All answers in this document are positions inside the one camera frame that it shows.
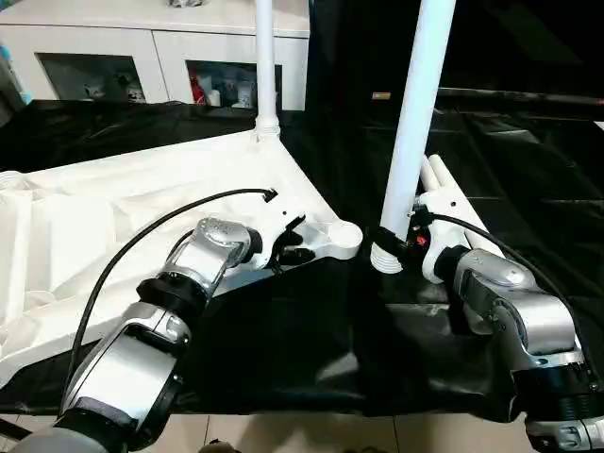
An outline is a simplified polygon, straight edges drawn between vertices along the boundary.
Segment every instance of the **black cloth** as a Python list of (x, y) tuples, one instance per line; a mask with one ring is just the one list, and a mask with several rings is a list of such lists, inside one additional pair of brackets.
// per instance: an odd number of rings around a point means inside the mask
[[(440, 154), (486, 226), (568, 294), (604, 376), (604, 131), (573, 113), (440, 103)], [(284, 112), (281, 139), (341, 218), (379, 221), (395, 124)], [(30, 172), (253, 127), (237, 110), (34, 102), (0, 129), (1, 169)], [(512, 382), (488, 337), (452, 333), (447, 294), (418, 263), (395, 276), (319, 260), (215, 299), (193, 335), (176, 411), (467, 411), (509, 421)], [(1, 412), (53, 413), (67, 357), (21, 370)]]

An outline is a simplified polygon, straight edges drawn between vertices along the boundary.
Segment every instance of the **robotic arm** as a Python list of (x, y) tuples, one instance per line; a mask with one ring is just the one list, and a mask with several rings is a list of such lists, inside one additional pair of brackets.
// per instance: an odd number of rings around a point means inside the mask
[(158, 275), (139, 285), (141, 301), (80, 364), (60, 419), (12, 451), (113, 453), (155, 442), (181, 385), (178, 367), (196, 320), (227, 269), (263, 262), (266, 245), (253, 228), (201, 220)]
[(538, 451), (604, 448), (604, 411), (573, 318), (526, 267), (481, 249), (446, 248), (435, 274), (463, 303), (470, 329), (495, 335)]

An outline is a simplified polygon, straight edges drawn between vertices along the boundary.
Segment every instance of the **floor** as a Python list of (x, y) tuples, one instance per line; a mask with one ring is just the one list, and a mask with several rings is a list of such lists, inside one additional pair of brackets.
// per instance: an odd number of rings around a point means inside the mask
[[(53, 417), (3, 415), (30, 430)], [(213, 439), (242, 453), (529, 453), (522, 420), (510, 425), (465, 414), (383, 418), (323, 413), (261, 415), (173, 415), (146, 453), (196, 453)], [(0, 451), (13, 446), (0, 439)]]

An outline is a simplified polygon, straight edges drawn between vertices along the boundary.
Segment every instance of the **table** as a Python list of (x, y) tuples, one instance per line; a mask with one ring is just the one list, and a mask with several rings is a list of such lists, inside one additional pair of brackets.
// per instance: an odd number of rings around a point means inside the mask
[[(428, 140), (497, 237), (533, 260), (577, 308), (604, 372), (602, 109), (440, 100)], [(282, 141), (343, 219), (379, 221), (395, 125), (349, 112), (284, 112)], [(233, 109), (33, 102), (0, 129), (0, 170), (22, 172), (253, 127)], [(463, 411), (507, 422), (511, 379), (487, 337), (456, 335), (445, 289), (419, 266), (384, 276), (368, 243), (221, 295), (193, 335), (179, 412)], [(22, 370), (0, 412), (56, 413), (65, 355)]]

